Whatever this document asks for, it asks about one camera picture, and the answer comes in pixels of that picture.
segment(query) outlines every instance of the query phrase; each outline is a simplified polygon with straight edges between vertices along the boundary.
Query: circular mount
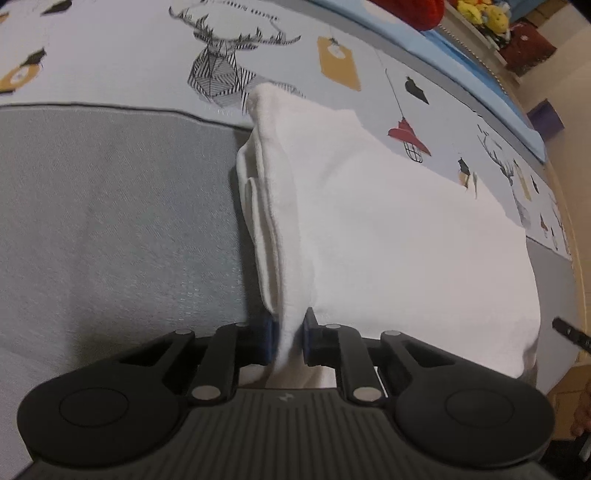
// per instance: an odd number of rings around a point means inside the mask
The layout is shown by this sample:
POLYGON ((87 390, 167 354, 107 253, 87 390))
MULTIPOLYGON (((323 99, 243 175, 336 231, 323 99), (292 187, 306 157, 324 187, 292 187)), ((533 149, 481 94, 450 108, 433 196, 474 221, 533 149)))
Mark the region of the circular mount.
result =
POLYGON ((138 458, 174 431, 176 396, 149 368, 88 367, 33 389, 18 409, 27 448, 49 463, 88 468, 138 458))
POLYGON ((469 364, 423 369, 394 417, 425 453, 478 469, 539 459, 554 429, 553 410, 535 388, 469 364))

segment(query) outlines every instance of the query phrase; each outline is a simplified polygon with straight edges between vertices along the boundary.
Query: red cloth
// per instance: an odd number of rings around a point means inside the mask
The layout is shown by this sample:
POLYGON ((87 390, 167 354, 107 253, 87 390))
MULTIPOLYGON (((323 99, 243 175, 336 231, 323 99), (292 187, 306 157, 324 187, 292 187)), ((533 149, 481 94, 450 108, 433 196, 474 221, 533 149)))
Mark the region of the red cloth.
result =
POLYGON ((532 24, 520 21, 511 25, 511 43, 499 53, 507 61, 507 70, 521 76, 549 59, 555 51, 556 47, 532 24))
POLYGON ((439 25, 445 11, 444 0, 371 0, 416 30, 439 25))

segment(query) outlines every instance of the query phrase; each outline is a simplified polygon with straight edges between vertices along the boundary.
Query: metal screw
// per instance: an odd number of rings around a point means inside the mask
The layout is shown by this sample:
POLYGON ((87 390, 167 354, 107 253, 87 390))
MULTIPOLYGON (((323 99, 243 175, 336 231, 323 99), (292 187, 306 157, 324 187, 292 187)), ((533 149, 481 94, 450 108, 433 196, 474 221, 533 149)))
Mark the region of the metal screw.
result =
POLYGON ((222 392, 213 385, 200 385, 191 390, 191 395, 198 400, 213 400, 218 398, 222 392))
POLYGON ((359 401, 373 402, 382 398, 382 393, 374 387, 359 387, 355 388, 353 396, 359 401))

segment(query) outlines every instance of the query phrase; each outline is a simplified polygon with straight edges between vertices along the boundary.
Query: yellow tag print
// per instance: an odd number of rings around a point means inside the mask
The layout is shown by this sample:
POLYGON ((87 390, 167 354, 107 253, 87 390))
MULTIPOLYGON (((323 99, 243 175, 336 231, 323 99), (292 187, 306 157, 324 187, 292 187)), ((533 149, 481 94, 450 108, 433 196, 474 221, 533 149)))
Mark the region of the yellow tag print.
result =
POLYGON ((361 91, 353 54, 334 38, 318 37, 318 54, 322 75, 352 90, 361 91))
POLYGON ((525 177, 523 176, 523 172, 521 171, 521 167, 517 164, 515 159, 513 159, 513 163, 515 164, 515 166, 517 168, 517 176, 519 177, 519 181, 521 182, 521 188, 523 189, 523 194, 525 195, 525 198, 527 198, 531 202, 530 191, 527 188, 527 183, 525 182, 525 177))
POLYGON ((0 95, 12 93, 37 76, 41 67, 39 62, 45 56, 45 49, 30 54, 18 67, 13 68, 0 79, 0 95))

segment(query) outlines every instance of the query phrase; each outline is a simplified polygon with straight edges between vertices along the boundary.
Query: deer head print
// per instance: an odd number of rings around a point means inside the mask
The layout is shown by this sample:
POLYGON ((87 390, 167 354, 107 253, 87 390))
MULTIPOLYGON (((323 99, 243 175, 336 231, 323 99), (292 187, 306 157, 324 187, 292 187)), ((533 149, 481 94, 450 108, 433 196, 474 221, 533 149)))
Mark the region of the deer head print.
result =
POLYGON ((259 45, 291 45, 297 42, 301 38, 300 36, 288 39, 275 22, 269 20, 271 26, 277 31, 276 35, 265 38, 261 29, 257 27, 254 34, 239 34, 235 38, 222 38, 214 33, 212 27, 208 26, 208 15, 195 19, 188 8, 175 14, 172 7, 168 9, 168 13, 171 17, 182 20, 192 27, 195 38, 206 44, 193 62, 187 81, 203 100, 223 108, 239 105, 245 113, 246 100, 250 91, 265 82, 273 83, 290 93, 303 96, 293 85, 269 80, 256 72, 241 67, 236 62, 236 52, 239 50, 254 50, 259 45))

